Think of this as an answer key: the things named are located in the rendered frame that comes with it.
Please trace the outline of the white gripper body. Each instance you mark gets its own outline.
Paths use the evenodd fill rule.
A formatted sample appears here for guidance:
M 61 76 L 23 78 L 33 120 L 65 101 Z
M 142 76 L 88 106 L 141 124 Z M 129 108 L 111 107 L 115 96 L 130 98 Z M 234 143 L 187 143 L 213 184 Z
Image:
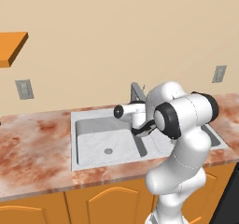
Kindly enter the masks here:
M 152 124 L 149 126 L 145 125 L 141 127 L 140 129 L 132 128 L 132 134 L 136 137 L 145 137 L 145 136 L 148 136 L 155 129 L 156 129 L 155 124 Z

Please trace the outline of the grey wall socket plate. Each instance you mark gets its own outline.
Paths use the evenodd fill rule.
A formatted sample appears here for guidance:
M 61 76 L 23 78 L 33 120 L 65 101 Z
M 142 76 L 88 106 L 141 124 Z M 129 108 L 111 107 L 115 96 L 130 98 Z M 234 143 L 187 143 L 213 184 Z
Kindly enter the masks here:
M 213 80 L 212 80 L 213 83 L 220 83 L 223 80 L 225 72 L 226 72 L 226 68 L 227 68 L 226 65 L 218 65 L 216 67 Z
M 34 98 L 31 81 L 29 79 L 16 80 L 15 83 L 21 100 Z

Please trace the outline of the black dishwasher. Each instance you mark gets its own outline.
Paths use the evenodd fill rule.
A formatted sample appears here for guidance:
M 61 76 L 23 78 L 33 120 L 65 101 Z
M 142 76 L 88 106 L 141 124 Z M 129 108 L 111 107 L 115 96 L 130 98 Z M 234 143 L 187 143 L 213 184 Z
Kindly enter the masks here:
M 239 224 L 239 162 L 234 167 L 209 224 Z

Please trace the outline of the grey sink tap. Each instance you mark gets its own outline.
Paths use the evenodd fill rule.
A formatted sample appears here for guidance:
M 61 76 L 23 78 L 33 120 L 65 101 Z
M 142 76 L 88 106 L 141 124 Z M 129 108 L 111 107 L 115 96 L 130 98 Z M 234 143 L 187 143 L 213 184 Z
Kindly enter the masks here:
M 146 101 L 146 95 L 143 93 L 143 90 L 140 88 L 137 82 L 131 83 L 131 101 Z

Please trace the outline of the grey steel double sink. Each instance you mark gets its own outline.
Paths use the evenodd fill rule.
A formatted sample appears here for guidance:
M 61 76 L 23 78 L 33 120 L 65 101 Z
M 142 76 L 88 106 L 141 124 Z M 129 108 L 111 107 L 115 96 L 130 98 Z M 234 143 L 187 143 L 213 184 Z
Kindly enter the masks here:
M 112 108 L 71 113 L 71 170 L 168 157 L 175 142 L 158 129 L 135 137 L 129 122 L 113 116 Z

